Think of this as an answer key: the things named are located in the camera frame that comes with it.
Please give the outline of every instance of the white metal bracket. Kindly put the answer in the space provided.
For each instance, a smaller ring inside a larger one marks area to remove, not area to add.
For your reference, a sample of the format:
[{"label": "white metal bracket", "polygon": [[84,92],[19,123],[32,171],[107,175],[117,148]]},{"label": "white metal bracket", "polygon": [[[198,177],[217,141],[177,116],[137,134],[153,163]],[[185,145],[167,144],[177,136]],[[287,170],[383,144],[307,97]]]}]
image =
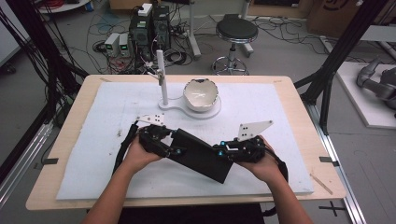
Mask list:
[{"label": "white metal bracket", "polygon": [[245,123],[239,126],[238,142],[248,140],[262,133],[265,129],[273,125],[273,121],[261,121],[254,123]]},{"label": "white metal bracket", "polygon": [[163,121],[165,119],[164,113],[156,114],[156,115],[144,115],[141,117],[137,117],[136,120],[143,121],[149,124],[154,124],[158,126],[163,126]]}]

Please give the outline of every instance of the white bowl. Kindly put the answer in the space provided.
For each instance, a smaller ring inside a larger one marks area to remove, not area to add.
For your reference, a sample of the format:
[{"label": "white bowl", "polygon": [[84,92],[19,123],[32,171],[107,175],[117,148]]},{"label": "white bowl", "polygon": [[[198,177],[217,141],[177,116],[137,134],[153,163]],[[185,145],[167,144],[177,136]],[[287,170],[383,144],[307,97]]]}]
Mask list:
[{"label": "white bowl", "polygon": [[195,78],[187,83],[183,91],[189,109],[206,112],[213,108],[218,100],[218,87],[207,78]]}]

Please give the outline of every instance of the gray device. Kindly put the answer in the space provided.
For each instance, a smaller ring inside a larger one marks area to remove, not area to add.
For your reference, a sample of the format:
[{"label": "gray device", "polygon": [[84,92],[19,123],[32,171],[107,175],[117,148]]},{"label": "gray device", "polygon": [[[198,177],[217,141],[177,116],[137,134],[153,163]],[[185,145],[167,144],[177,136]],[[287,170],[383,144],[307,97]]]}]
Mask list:
[{"label": "gray device", "polygon": [[105,42],[105,47],[108,56],[117,57],[120,53],[120,34],[111,34]]},{"label": "gray device", "polygon": [[363,67],[358,74],[356,84],[359,87],[372,91],[389,108],[396,110],[396,67],[382,72],[379,83],[370,79],[380,63],[381,60],[375,58],[367,66]]},{"label": "gray device", "polygon": [[131,57],[131,41],[129,41],[129,34],[120,34],[120,53],[121,57]]}]

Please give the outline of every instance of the power supply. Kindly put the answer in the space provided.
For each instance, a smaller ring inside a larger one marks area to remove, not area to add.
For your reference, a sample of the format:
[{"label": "power supply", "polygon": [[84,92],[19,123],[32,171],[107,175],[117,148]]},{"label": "power supply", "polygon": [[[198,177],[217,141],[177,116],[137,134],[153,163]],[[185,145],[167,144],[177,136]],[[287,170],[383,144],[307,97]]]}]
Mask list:
[{"label": "power supply", "polygon": [[117,57],[120,53],[120,34],[111,34],[105,42],[105,47],[108,56]]},{"label": "power supply", "polygon": [[121,57],[131,57],[131,44],[128,34],[120,34],[120,52]]}]

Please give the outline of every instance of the gray floor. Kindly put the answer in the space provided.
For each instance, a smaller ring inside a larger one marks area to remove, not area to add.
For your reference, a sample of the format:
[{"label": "gray floor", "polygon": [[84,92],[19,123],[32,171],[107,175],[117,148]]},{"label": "gray floor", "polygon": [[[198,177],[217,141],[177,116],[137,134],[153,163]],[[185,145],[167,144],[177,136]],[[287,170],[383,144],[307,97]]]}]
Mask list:
[{"label": "gray floor", "polygon": [[[106,4],[88,13],[83,10],[74,10],[61,13],[56,16],[60,30],[68,45],[72,48],[73,56],[90,73],[98,74],[87,54],[87,50],[99,62],[101,67],[106,67],[106,60],[100,54],[92,51],[92,44],[97,40],[104,40],[104,35],[97,34],[98,22],[112,24],[121,22],[120,25],[127,27],[129,22],[128,13],[112,13]],[[197,33],[214,34],[215,23],[205,17],[196,19],[196,27],[203,25]],[[290,33],[298,33],[300,37],[309,35],[305,31],[304,21],[297,21],[288,25]],[[114,31],[123,29],[114,27]],[[271,35],[280,36],[279,29],[268,31]],[[285,38],[295,38],[295,35],[286,34]],[[198,44],[203,56],[199,61],[193,61],[189,65],[175,65],[166,69],[166,74],[211,74],[210,64],[219,56],[228,54],[229,43],[220,40],[216,36],[198,35]],[[307,39],[314,49],[303,44],[291,44],[284,40],[278,40],[260,30],[258,39],[251,44],[255,52],[249,58],[241,51],[237,56],[242,59],[251,75],[288,76],[297,81],[316,72],[327,55],[323,46],[316,39]],[[361,42],[353,50],[348,58],[350,61],[361,59],[370,61],[375,55],[381,55],[387,63],[394,61],[381,49],[372,44]],[[45,103],[44,84],[35,74],[23,53],[19,53],[12,60],[17,68],[14,75],[0,76],[0,109],[2,116],[0,124],[0,162],[3,162],[7,154],[15,147],[21,136],[32,123],[35,116]],[[58,130],[51,135],[53,139]],[[340,161],[345,169],[347,178],[361,206],[367,223],[392,223],[396,219],[396,175],[393,173],[396,163],[396,132],[366,128],[358,115],[353,104],[347,97],[337,78],[332,87],[332,100],[329,114],[329,133],[336,148]],[[31,212],[26,210],[25,202],[39,175],[39,170],[34,169],[34,164],[39,162],[44,149],[50,145],[51,139],[43,146],[31,168],[24,175],[5,206],[0,210],[2,223],[77,223],[85,214],[84,210],[68,211],[40,211]],[[342,201],[333,201],[334,206],[344,207]],[[329,209],[319,209],[320,206],[330,206],[330,201],[303,202],[303,206],[316,223],[349,223],[347,212],[338,210],[336,214]],[[263,208],[271,207],[264,203]],[[276,218],[266,219],[267,223],[276,223]]]}]

